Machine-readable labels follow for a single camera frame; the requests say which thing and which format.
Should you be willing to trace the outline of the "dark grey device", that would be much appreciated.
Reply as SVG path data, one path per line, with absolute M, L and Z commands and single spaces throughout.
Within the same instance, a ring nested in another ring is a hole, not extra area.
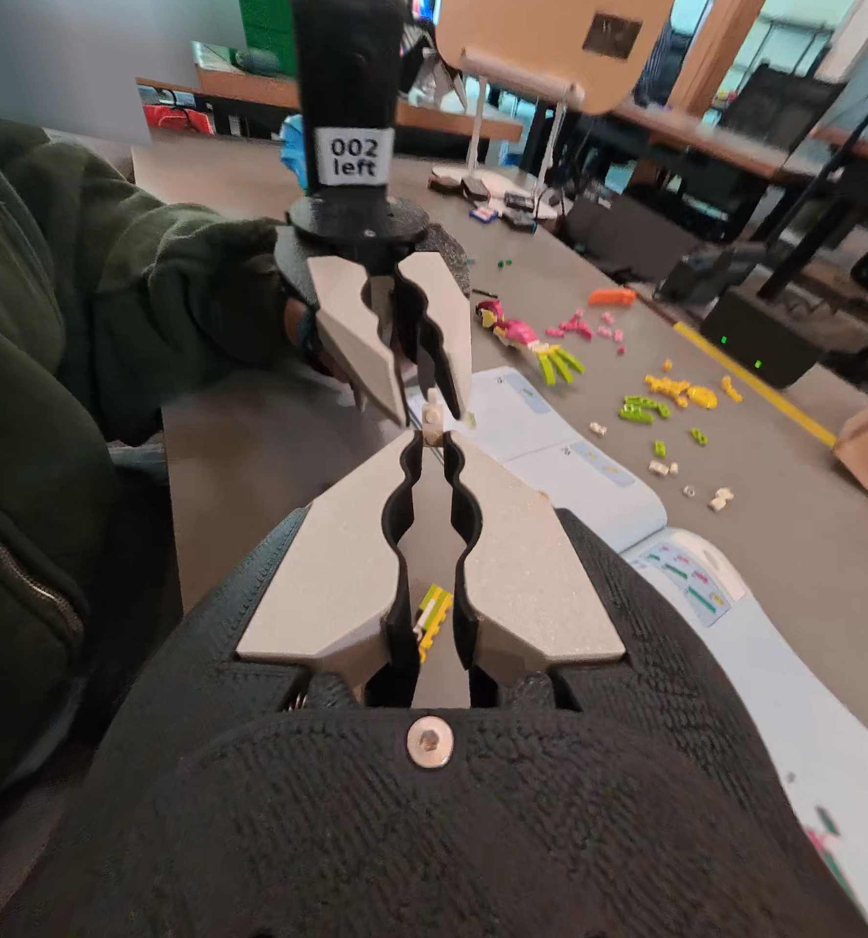
M 681 258 L 653 295 L 675 304 L 706 306 L 744 284 L 766 257 L 763 243 L 702 248 Z

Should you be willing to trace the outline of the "pile of yellow lego pieces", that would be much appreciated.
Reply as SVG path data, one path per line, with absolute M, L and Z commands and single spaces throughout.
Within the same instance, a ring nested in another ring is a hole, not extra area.
M 743 395 L 734 386 L 730 376 L 722 376 L 719 389 L 707 384 L 693 383 L 676 372 L 674 362 L 670 358 L 665 358 L 654 373 L 646 374 L 642 380 L 651 393 L 669 400 L 679 409 L 695 406 L 705 411 L 714 411 L 723 397 L 735 404 L 743 401 Z

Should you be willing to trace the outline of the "yellow and green lego assembly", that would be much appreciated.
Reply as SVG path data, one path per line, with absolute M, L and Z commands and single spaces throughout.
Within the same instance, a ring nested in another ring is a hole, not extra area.
M 415 638 L 420 665 L 425 665 L 435 639 L 440 634 L 447 616 L 451 613 L 454 595 L 436 583 L 428 587 L 415 610 L 412 632 Z

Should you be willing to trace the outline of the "blue bag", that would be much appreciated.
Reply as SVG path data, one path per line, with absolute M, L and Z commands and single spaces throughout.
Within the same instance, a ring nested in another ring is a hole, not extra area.
M 284 119 L 278 132 L 278 141 L 281 145 L 282 164 L 294 174 L 300 188 L 307 193 L 306 133 L 300 113 L 294 113 Z

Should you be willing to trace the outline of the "pink lego bird model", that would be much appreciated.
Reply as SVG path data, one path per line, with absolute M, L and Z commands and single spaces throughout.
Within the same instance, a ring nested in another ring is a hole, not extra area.
M 584 365 L 564 346 L 545 341 L 526 322 L 508 317 L 499 299 L 486 298 L 477 303 L 475 316 L 503 346 L 533 359 L 546 385 L 555 385 L 559 379 L 572 384 L 576 376 L 585 374 Z

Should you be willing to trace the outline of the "black box with green lights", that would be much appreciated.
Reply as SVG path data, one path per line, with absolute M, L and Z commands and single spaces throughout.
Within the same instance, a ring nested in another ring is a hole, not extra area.
M 775 390 L 798 382 L 826 355 L 789 317 L 743 286 L 719 296 L 698 332 Z

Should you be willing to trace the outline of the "group of lime lego pieces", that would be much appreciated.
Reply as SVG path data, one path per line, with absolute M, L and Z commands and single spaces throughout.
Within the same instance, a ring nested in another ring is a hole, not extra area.
M 627 423 L 652 426 L 656 421 L 665 422 L 670 420 L 673 417 L 673 411 L 668 405 L 664 405 L 655 399 L 629 395 L 624 397 L 617 416 Z M 688 435 L 697 447 L 706 448 L 708 446 L 708 437 L 699 428 L 691 428 Z M 668 456 L 667 444 L 661 439 L 652 441 L 651 451 L 661 461 L 664 461 Z

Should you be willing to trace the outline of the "lego instruction booklet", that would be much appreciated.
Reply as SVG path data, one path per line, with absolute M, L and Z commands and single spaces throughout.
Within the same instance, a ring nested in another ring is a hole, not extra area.
M 669 526 L 657 492 L 517 370 L 475 373 L 444 427 L 570 510 L 675 606 L 731 679 L 819 858 L 868 921 L 868 728 L 793 652 L 720 549 Z

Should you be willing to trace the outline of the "person's left hand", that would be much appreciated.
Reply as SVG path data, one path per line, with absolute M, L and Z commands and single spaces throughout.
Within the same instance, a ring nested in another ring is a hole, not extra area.
M 288 298 L 284 306 L 284 328 L 291 351 L 309 369 L 351 386 L 350 379 L 323 346 L 316 322 L 316 312 L 298 298 Z

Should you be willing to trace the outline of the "tan chair with white frame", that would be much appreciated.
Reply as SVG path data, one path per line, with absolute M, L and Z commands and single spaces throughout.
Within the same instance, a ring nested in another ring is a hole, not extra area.
M 441 59 L 481 85 L 555 105 L 534 183 L 543 179 L 567 111 L 598 115 L 627 100 L 670 21 L 673 1 L 444 1 Z

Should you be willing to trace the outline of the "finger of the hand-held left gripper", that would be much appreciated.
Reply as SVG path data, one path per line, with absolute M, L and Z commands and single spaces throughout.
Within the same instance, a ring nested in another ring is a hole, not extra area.
M 473 386 L 472 312 L 439 252 L 414 252 L 393 273 L 393 326 L 423 391 L 435 387 L 455 420 Z
M 363 298 L 369 275 L 360 265 L 334 255 L 310 257 L 307 269 L 315 291 L 316 322 L 323 345 L 345 370 L 364 403 L 371 403 L 397 426 L 409 424 L 404 387 L 389 346 L 380 335 L 378 315 Z

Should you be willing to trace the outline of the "person's left forearm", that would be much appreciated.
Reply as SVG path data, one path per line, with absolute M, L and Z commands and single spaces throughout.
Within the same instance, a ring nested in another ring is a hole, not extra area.
M 113 243 L 91 307 L 105 437 L 136 444 L 184 394 L 289 356 L 276 220 L 154 203 Z

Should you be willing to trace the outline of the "black office chair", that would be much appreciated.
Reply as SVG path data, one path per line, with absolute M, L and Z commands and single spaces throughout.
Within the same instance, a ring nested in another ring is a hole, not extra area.
M 794 152 L 846 83 L 797 75 L 761 63 L 721 114 L 719 128 L 785 153 Z

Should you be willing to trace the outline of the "red containers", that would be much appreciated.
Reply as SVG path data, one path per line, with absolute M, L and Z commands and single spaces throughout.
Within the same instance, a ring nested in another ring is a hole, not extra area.
M 216 134 L 203 99 L 196 101 L 193 93 L 152 85 L 138 85 L 137 90 L 150 128 L 206 136 Z

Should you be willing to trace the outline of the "black table leg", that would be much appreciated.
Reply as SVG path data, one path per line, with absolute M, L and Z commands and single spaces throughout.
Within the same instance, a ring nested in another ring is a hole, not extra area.
M 769 229 L 764 244 L 767 254 L 775 251 L 780 235 L 792 224 L 801 209 L 812 200 L 827 192 L 839 170 L 848 164 L 857 149 L 858 143 L 868 129 L 868 110 L 861 120 L 848 133 L 835 142 L 839 133 L 835 124 L 827 124 L 823 130 L 816 129 L 813 137 L 826 142 L 831 147 L 831 155 L 815 174 L 803 192 L 794 199 L 787 212 L 778 218 L 776 225 Z M 845 196 L 839 196 L 837 202 L 828 205 L 825 216 L 812 227 L 800 243 L 779 263 L 768 280 L 758 290 L 757 298 L 765 303 L 773 303 L 785 291 L 787 285 L 810 261 L 818 249 L 827 240 L 829 234 L 839 225 L 839 222 L 850 210 L 851 201 Z

